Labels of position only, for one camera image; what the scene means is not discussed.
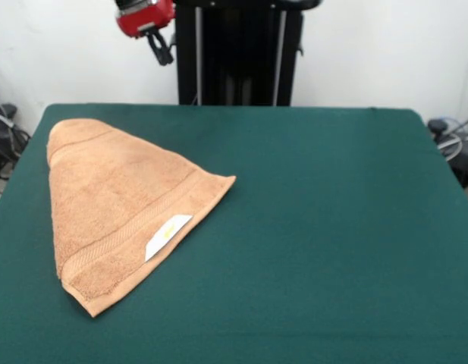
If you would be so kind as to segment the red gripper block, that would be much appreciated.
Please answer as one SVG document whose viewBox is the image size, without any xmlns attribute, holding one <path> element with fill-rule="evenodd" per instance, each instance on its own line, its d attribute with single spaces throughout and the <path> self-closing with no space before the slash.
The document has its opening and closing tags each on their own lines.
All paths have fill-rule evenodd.
<svg viewBox="0 0 468 364">
<path fill-rule="evenodd" d="M 171 45 L 167 44 L 159 29 L 175 18 L 172 0 L 117 0 L 116 22 L 120 30 L 131 38 L 146 34 L 149 46 L 161 66 L 172 64 Z"/>
</svg>

